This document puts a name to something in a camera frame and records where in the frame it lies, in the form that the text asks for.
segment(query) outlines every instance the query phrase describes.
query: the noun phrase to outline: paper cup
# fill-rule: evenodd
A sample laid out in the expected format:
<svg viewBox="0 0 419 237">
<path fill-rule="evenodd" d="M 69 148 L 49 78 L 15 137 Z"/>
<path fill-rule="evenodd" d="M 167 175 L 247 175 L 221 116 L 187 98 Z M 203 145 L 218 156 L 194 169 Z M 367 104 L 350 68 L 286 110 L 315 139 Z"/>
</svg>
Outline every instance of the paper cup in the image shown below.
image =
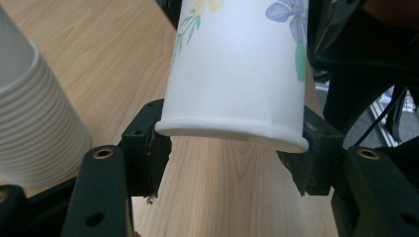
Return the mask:
<svg viewBox="0 0 419 237">
<path fill-rule="evenodd" d="M 307 7 L 306 0 L 183 1 L 156 131 L 306 151 Z"/>
<path fill-rule="evenodd" d="M 34 51 L 0 5 L 0 88 L 19 83 L 17 78 L 28 73 Z"/>
</svg>

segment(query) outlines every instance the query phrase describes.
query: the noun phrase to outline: cup rim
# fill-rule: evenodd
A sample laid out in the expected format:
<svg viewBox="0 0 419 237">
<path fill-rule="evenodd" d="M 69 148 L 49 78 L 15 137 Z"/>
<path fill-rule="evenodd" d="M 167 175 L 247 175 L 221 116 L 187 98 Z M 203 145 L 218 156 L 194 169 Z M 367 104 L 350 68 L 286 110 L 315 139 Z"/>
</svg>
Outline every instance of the cup rim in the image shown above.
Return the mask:
<svg viewBox="0 0 419 237">
<path fill-rule="evenodd" d="M 11 116 L 2 120 L 3 124 L 0 125 L 2 136 L 13 134 L 16 130 L 37 123 L 40 120 L 45 119 L 45 115 L 50 116 L 50 111 L 59 101 L 59 94 L 59 90 L 52 84 L 44 95 L 41 95 L 36 101 L 32 101 L 32 103 L 37 102 L 35 105 L 23 105 Z"/>
<path fill-rule="evenodd" d="M 11 91 L 15 90 L 20 85 L 25 83 L 26 80 L 30 78 L 38 68 L 38 65 L 40 63 L 40 52 L 38 51 L 37 46 L 32 41 L 30 41 L 30 45 L 34 49 L 34 58 L 29 69 L 25 71 L 21 76 L 19 76 L 14 82 L 9 83 L 8 85 L 0 88 L 0 98 L 4 95 L 9 94 Z"/>
<path fill-rule="evenodd" d="M 21 84 L 19 87 L 16 87 L 14 90 L 11 90 L 5 95 L 0 95 L 0 111 L 1 110 L 7 110 L 5 108 L 13 106 L 16 102 L 21 102 L 23 100 L 29 100 L 27 97 L 29 95 L 32 95 L 35 93 L 35 89 L 37 89 L 36 92 L 40 91 L 42 88 L 40 88 L 40 83 L 46 83 L 46 80 L 48 79 L 48 75 L 45 76 L 45 74 L 48 73 L 48 70 L 46 68 L 45 63 L 43 60 L 40 61 L 40 64 L 38 65 L 38 68 L 28 80 L 26 80 L 23 84 Z"/>
<path fill-rule="evenodd" d="M 12 148 L 12 152 L 9 153 L 5 153 L 3 154 L 4 156 L 8 156 L 9 159 L 19 159 L 18 157 L 23 157 L 25 156 L 25 154 L 31 154 L 31 155 L 39 155 L 39 153 L 44 153 L 46 152 L 48 149 L 55 149 L 54 146 L 56 146 L 57 144 L 59 144 L 59 142 L 62 142 L 63 139 L 68 139 L 68 137 L 71 137 L 71 135 L 74 135 L 74 126 L 75 126 L 75 122 L 71 122 L 70 119 L 68 119 L 65 124 L 63 124 L 62 126 L 59 126 L 59 120 L 57 120 L 58 122 L 58 126 L 57 129 L 52 129 L 51 132 L 49 132 L 48 138 L 49 140 L 52 140 L 52 142 L 48 142 L 46 146 L 43 147 L 43 149 L 39 149 L 38 153 L 34 153 L 34 152 L 28 152 L 28 150 L 33 149 L 34 146 L 39 147 L 40 145 L 42 145 L 41 142 L 36 142 L 35 139 L 31 139 L 32 143 L 28 146 L 25 147 L 23 150 L 20 150 L 19 152 L 13 152 L 13 149 L 16 148 Z"/>
<path fill-rule="evenodd" d="M 69 111 L 66 108 L 65 105 L 65 101 L 64 99 L 58 100 L 57 103 L 55 104 L 55 106 L 58 107 L 58 110 L 55 112 L 55 115 L 53 115 L 55 117 L 55 120 L 53 120 L 51 123 L 48 124 L 48 128 L 45 131 L 41 131 L 40 129 L 36 129 L 36 128 L 32 128 L 29 131 L 29 134 L 25 134 L 25 133 L 20 133 L 18 135 L 15 136 L 8 136 L 6 138 L 2 137 L 0 139 L 0 141 L 3 144 L 6 143 L 11 143 L 11 142 L 30 142 L 33 143 L 35 138 L 42 132 L 42 133 L 48 133 L 48 134 L 52 134 L 54 132 L 57 132 L 57 130 L 60 128 L 60 126 L 66 126 L 68 124 L 68 122 L 70 121 L 70 117 L 68 116 Z"/>
</svg>

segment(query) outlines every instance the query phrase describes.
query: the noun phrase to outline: metal screw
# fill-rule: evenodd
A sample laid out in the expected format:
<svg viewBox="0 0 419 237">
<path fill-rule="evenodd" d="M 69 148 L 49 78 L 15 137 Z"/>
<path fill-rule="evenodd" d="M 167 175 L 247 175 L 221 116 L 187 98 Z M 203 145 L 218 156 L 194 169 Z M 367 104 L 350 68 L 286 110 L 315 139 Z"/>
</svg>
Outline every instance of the metal screw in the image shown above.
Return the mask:
<svg viewBox="0 0 419 237">
<path fill-rule="evenodd" d="M 3 201 L 5 201 L 7 199 L 7 196 L 8 195 L 9 194 L 6 191 L 1 191 L 0 192 L 0 203 L 3 202 Z"/>
<path fill-rule="evenodd" d="M 372 151 L 372 150 L 359 149 L 359 150 L 357 150 L 357 153 L 360 156 L 362 156 L 362 157 L 364 157 L 366 159 L 369 159 L 369 160 L 377 160 L 377 159 L 379 159 L 379 155 L 376 152 Z"/>
<path fill-rule="evenodd" d="M 93 158 L 102 160 L 111 157 L 114 154 L 114 150 L 109 148 L 100 149 L 93 154 Z"/>
</svg>

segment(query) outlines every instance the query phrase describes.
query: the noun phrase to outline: wooden table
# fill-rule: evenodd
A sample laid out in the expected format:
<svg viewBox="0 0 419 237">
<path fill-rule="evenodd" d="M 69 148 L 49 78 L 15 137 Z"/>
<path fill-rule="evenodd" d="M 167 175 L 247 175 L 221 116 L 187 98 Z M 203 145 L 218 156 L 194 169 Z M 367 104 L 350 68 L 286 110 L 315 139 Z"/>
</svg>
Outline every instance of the wooden table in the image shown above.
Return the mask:
<svg viewBox="0 0 419 237">
<path fill-rule="evenodd" d="M 40 48 L 90 130 L 92 147 L 116 144 L 144 104 L 164 97 L 175 31 L 153 0 L 0 3 Z M 306 97 L 321 113 L 310 80 Z M 133 199 L 142 236 L 337 236 L 330 197 L 301 197 L 275 151 L 220 139 L 172 140 L 159 198 L 149 205 Z"/>
</svg>

